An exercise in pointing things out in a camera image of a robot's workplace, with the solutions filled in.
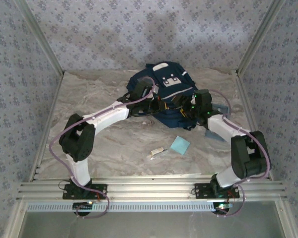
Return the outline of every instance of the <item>white marble surface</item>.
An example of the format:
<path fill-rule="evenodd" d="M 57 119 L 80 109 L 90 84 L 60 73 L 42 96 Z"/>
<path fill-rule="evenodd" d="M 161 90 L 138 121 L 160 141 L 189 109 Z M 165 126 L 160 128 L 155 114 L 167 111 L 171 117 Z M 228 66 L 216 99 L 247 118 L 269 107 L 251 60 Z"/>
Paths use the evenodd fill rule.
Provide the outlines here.
<path fill-rule="evenodd" d="M 229 98 L 232 121 L 248 128 L 247 119 L 231 75 L 213 69 L 186 69 L 199 89 L 217 89 Z M 96 112 L 122 96 L 129 78 L 136 70 L 93 71 L 65 73 L 53 114 L 48 144 L 64 129 L 68 117 Z M 212 94 L 213 102 L 225 104 L 224 99 Z M 197 126 L 192 131 L 170 129 L 153 117 L 129 118 L 100 132 L 89 157 L 92 177 L 130 175 L 196 174 L 211 175 L 230 164 L 230 146 L 204 136 L 205 129 Z M 191 142 L 184 155 L 168 149 L 151 160 L 149 152 L 158 147 L 169 148 L 179 135 Z M 67 170 L 49 153 L 48 144 L 42 159 L 39 179 L 68 178 Z M 56 154 L 66 160 L 58 143 Z"/>

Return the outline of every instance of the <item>glass panel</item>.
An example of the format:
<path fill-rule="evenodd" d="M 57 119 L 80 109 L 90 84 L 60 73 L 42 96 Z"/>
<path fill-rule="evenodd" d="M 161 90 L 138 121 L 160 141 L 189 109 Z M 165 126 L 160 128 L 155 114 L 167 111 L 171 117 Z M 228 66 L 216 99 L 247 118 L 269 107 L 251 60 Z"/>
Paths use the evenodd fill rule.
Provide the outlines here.
<path fill-rule="evenodd" d="M 247 202 L 234 217 L 211 212 L 109 212 L 83 220 L 74 213 L 27 213 L 19 238 L 283 238 L 274 202 Z"/>

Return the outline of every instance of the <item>light blue paper square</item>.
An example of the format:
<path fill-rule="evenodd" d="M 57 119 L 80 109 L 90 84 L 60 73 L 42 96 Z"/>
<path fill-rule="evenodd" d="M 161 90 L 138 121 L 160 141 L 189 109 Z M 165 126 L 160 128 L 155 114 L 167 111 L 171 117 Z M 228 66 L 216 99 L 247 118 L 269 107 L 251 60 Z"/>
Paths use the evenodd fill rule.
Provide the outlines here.
<path fill-rule="evenodd" d="M 175 138 L 174 142 L 171 145 L 171 149 L 178 152 L 181 155 L 184 155 L 184 153 L 186 152 L 186 150 L 188 149 L 190 145 L 190 142 L 183 139 L 180 136 L 177 136 L 177 138 Z"/>

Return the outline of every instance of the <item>navy blue backpack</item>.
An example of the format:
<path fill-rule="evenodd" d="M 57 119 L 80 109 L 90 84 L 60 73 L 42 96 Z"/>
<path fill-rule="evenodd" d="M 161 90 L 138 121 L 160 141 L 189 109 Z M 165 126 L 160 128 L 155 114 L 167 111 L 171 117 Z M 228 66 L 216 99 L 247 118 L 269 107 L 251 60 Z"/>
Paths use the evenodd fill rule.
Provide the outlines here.
<path fill-rule="evenodd" d="M 134 76 L 128 82 L 129 92 L 135 89 L 136 84 L 143 77 L 151 77 L 159 87 L 159 96 L 166 102 L 169 110 L 154 114 L 153 116 L 167 127 L 182 127 L 191 130 L 196 126 L 197 120 L 185 118 L 180 109 L 172 103 L 175 95 L 191 96 L 197 87 L 187 71 L 181 65 L 174 62 L 160 62 L 158 64 L 146 64 L 146 68 Z"/>

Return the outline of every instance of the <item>patterned wallpaper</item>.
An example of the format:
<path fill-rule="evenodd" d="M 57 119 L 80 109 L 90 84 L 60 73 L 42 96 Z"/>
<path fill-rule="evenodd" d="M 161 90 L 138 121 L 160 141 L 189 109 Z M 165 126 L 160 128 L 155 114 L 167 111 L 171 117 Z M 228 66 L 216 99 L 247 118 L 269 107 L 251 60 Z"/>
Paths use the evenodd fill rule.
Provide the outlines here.
<path fill-rule="evenodd" d="M 271 0 L 27 0 L 64 70 L 237 68 Z"/>
<path fill-rule="evenodd" d="M 0 0 L 0 237 L 28 179 L 58 84 L 12 0 Z"/>
<path fill-rule="evenodd" d="M 298 221 L 298 0 L 286 1 L 243 81 Z"/>

